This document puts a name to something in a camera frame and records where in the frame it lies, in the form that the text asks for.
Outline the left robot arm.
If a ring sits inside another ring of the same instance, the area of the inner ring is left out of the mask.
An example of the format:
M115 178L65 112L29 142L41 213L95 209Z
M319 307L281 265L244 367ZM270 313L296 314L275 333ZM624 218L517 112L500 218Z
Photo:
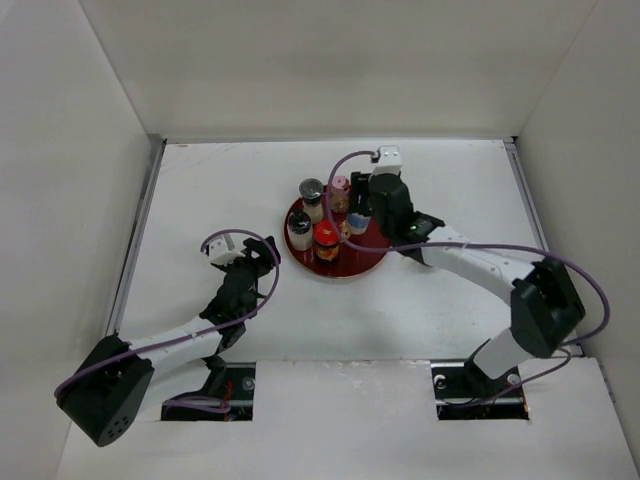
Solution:
M192 410L217 417L231 410L232 384L221 353L245 333L246 323L270 300L259 281L279 275L281 256L273 237L245 231L236 249L232 230L201 246L223 280L204 310L159 334L126 340L108 335L78 370L55 390L58 408L98 447L112 444L150 406L164 412Z

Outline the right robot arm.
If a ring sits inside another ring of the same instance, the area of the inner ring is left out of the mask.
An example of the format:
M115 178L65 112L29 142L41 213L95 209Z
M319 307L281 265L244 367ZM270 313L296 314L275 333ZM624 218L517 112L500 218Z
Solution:
M354 172L350 181L351 212L373 218L394 251L454 273L509 307L509 327L464 363L471 393L487 395L512 368L550 357L584 318L584 305L560 260L541 255L527 261L496 247L472 246L443 220L415 210L407 185L395 174Z

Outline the red lid chili sauce jar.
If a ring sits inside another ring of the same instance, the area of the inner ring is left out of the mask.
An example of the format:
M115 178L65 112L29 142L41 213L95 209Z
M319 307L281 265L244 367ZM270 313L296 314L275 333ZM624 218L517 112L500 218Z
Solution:
M315 260L323 264L335 264L340 251L340 237L326 219L314 226L313 251Z

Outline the tall silver lid jar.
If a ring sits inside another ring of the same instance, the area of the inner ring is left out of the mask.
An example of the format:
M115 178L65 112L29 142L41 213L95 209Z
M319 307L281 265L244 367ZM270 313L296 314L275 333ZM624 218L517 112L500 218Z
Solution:
M356 212L349 212L346 220L352 235L362 235L366 232L371 217Z

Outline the pink lid spice jar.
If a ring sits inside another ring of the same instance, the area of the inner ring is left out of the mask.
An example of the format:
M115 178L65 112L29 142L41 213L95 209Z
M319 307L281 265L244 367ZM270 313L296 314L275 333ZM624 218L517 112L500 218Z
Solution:
M335 176L330 183L330 210L344 214L349 209L350 182L345 176Z

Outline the black knob cap salt bottle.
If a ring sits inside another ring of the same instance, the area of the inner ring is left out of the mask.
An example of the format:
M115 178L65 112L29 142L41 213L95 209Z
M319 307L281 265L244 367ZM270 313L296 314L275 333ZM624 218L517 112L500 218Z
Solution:
M291 246L296 251L306 251L313 245L313 224L310 216L296 209L287 217L287 233Z

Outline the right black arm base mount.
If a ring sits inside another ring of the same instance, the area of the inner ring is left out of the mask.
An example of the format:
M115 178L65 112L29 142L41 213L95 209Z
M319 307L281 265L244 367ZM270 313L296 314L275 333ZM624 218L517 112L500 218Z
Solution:
M441 421L528 420L517 366L491 379L470 362L434 361L430 367L436 414Z

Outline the clear cap salt grinder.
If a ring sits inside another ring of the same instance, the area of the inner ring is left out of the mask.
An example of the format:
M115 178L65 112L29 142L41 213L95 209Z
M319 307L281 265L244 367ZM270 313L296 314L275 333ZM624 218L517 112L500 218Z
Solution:
M311 223L316 225L324 218L323 183L316 178L304 179L299 185L299 193L303 211L310 217Z

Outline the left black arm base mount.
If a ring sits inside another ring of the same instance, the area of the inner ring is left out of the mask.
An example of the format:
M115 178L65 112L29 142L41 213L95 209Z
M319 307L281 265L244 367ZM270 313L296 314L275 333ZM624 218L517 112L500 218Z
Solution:
M173 401L186 400L203 409L184 406L161 407L165 422L246 422L253 420L256 391L256 363L227 363L220 357L211 360L212 372L199 390L180 394Z

